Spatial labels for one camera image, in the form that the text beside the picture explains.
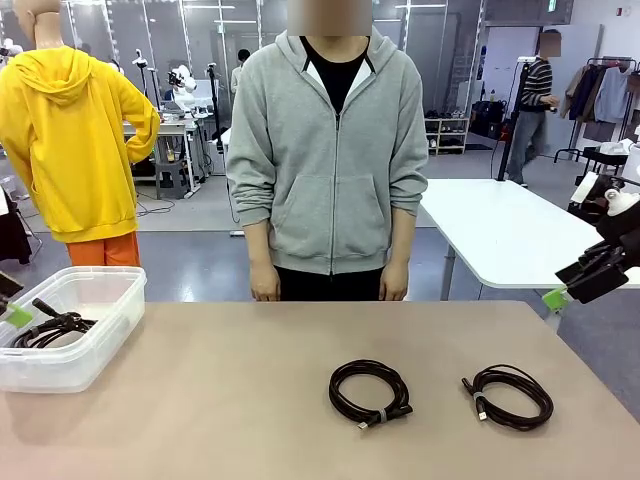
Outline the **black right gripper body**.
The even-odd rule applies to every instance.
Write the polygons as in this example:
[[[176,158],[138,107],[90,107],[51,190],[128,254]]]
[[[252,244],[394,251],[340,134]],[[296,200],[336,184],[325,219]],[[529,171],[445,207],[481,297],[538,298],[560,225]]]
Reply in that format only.
[[[584,254],[610,252],[612,263],[622,271],[639,266],[639,193],[625,191],[628,185],[638,183],[614,175],[586,174],[578,188],[582,219],[602,237]]]

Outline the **person's left hand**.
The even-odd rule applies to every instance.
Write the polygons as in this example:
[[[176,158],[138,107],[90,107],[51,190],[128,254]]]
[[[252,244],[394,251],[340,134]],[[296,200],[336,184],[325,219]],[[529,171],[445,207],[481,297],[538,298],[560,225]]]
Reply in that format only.
[[[408,292],[409,266],[406,262],[389,262],[382,270],[380,301],[403,301]]]

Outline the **person's right hand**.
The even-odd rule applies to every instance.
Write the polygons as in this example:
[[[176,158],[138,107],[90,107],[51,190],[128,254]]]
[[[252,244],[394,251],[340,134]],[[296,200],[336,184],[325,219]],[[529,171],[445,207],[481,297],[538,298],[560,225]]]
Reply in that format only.
[[[258,302],[280,300],[280,278],[270,261],[250,264],[250,289],[253,299]]]

